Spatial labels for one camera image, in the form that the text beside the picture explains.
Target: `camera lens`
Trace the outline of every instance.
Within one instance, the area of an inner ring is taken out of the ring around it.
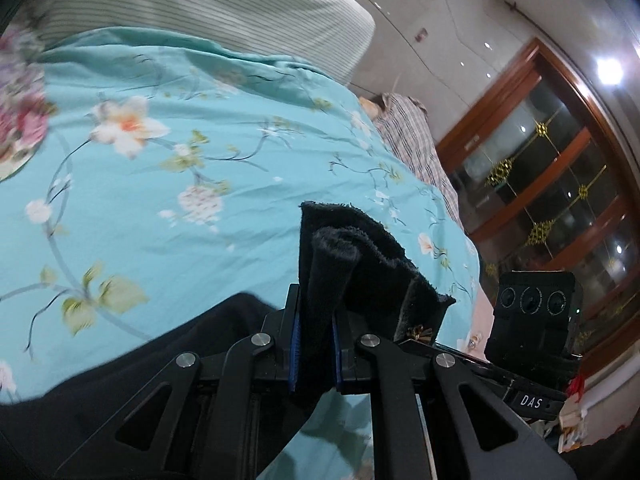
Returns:
[[[549,296],[549,300],[546,302],[546,307],[553,316],[560,314],[564,310],[565,305],[566,298],[559,290],[556,290],[551,296]]]
[[[513,301],[515,299],[516,299],[516,293],[513,291],[511,287],[506,288],[502,293],[502,295],[500,296],[500,302],[502,303],[502,306],[504,306],[505,308],[509,308],[513,304]]]
[[[534,286],[530,286],[522,293],[520,307],[525,314],[533,314],[538,311],[541,302],[542,294],[540,293],[540,290]]]

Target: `black towel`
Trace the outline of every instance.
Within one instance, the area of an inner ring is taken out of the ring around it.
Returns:
[[[382,225],[348,206],[302,204],[299,279],[301,377],[308,387],[294,399],[270,399],[262,407],[260,467],[282,450],[320,395],[333,386],[330,325],[339,305],[359,313],[372,332],[398,341],[417,325],[431,328],[435,337],[453,302],[436,293]],[[283,290],[288,286],[282,283]],[[271,311],[257,298],[238,294],[39,399],[0,406],[0,478],[48,478],[176,355],[224,352],[259,332]],[[36,476],[30,476],[25,463]]]

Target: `plaid shirt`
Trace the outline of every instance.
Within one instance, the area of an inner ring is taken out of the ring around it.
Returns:
[[[440,190],[449,216],[463,228],[458,195],[438,159],[426,108],[416,99],[400,94],[382,94],[382,99],[385,111],[373,121],[382,140],[415,176]]]

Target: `white pillow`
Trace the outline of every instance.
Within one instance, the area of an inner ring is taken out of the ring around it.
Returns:
[[[153,27],[256,54],[302,57],[346,84],[373,36],[354,0],[55,0],[43,38],[115,25]]]

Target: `wooden cabinet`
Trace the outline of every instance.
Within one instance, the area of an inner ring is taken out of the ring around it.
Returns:
[[[437,147],[492,302],[508,270],[571,270],[590,375],[640,336],[640,195],[588,87],[533,40]]]

